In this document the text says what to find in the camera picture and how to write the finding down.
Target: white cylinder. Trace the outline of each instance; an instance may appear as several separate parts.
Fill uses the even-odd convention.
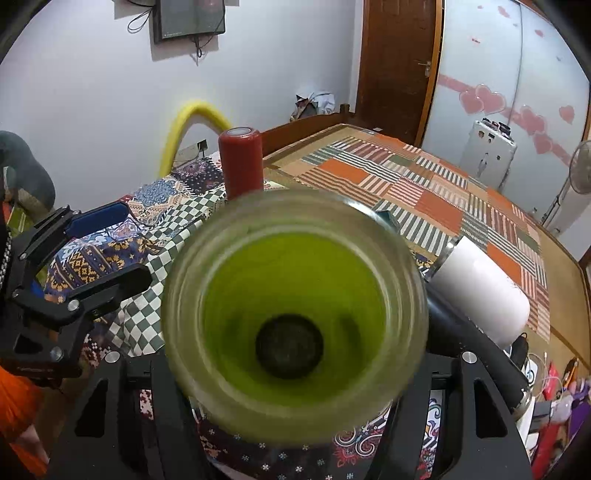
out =
[[[437,260],[427,273],[435,290],[500,348],[512,344],[530,315],[519,286],[465,236]]]

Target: blue handle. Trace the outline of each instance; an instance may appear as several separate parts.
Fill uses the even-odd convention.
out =
[[[90,212],[75,215],[66,229],[66,235],[82,238],[108,226],[123,222],[129,215],[129,207],[123,202],[113,202]]]

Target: white device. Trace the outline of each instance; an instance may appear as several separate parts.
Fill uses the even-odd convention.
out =
[[[491,122],[488,118],[476,120],[464,148],[460,168],[500,192],[517,150],[510,133],[505,124]]]
[[[500,348],[523,332],[530,301],[468,237],[451,240],[427,275],[429,284]]]

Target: striped blanket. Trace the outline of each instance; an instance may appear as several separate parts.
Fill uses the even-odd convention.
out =
[[[268,168],[373,210],[391,210],[419,257],[434,261],[450,238],[469,237],[521,287],[530,300],[529,327],[550,341],[537,227],[497,191],[418,147],[369,130],[347,129],[343,138],[290,158]]]

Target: glass jar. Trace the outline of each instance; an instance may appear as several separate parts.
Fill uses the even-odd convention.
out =
[[[227,431],[284,445],[325,442],[396,399],[428,328],[404,239],[358,202],[303,189],[215,212],[176,258],[161,317],[183,391]]]

